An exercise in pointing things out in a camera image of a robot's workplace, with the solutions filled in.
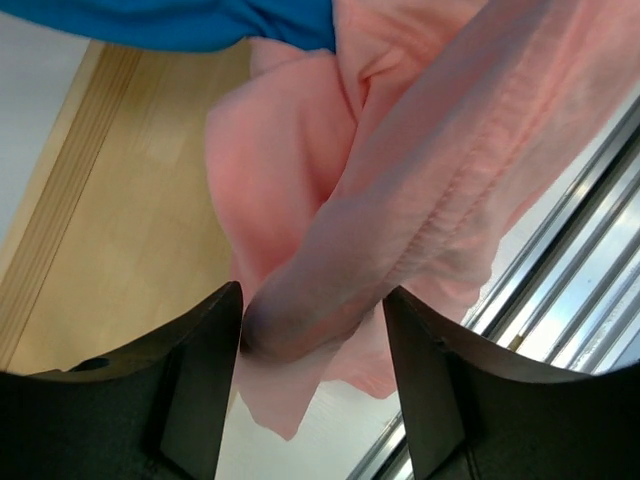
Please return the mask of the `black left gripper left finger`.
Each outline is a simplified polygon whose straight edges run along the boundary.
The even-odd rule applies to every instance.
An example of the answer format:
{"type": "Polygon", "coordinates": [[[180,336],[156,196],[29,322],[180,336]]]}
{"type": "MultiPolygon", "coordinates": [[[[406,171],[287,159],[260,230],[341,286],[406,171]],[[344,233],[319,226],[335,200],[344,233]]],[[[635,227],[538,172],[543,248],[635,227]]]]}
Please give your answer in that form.
{"type": "Polygon", "coordinates": [[[211,479],[243,296],[222,286],[189,312],[68,371],[1,376],[5,479],[211,479]]]}

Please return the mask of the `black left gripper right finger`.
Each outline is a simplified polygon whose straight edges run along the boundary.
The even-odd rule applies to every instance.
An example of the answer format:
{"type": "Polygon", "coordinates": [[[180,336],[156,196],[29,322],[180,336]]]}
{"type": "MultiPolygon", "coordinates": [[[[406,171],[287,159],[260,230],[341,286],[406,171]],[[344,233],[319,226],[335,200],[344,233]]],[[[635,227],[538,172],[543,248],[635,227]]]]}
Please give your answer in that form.
{"type": "Polygon", "coordinates": [[[398,288],[383,303],[418,479],[635,479],[639,368],[600,375],[511,352],[398,288]]]}

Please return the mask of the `pink t-shirt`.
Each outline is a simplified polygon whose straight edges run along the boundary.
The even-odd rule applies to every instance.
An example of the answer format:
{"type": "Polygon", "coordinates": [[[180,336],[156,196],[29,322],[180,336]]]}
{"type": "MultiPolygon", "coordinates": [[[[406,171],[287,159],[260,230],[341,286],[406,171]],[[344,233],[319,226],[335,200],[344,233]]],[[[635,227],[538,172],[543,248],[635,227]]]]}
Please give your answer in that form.
{"type": "Polygon", "coordinates": [[[639,80],[635,1],[338,1],[334,52],[254,39],[206,166],[245,296],[236,381],[292,438],[323,381],[394,392],[381,300],[458,321],[499,243],[639,80]]]}

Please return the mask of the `blue t-shirt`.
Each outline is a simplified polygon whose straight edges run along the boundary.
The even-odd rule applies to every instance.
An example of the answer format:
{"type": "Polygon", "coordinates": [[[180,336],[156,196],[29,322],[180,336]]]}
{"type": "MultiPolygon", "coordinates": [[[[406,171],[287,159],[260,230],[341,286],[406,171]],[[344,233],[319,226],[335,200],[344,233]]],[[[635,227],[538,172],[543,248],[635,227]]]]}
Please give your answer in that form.
{"type": "Polygon", "coordinates": [[[1,11],[118,45],[207,53],[245,38],[335,50],[328,0],[1,0],[1,11]]]}

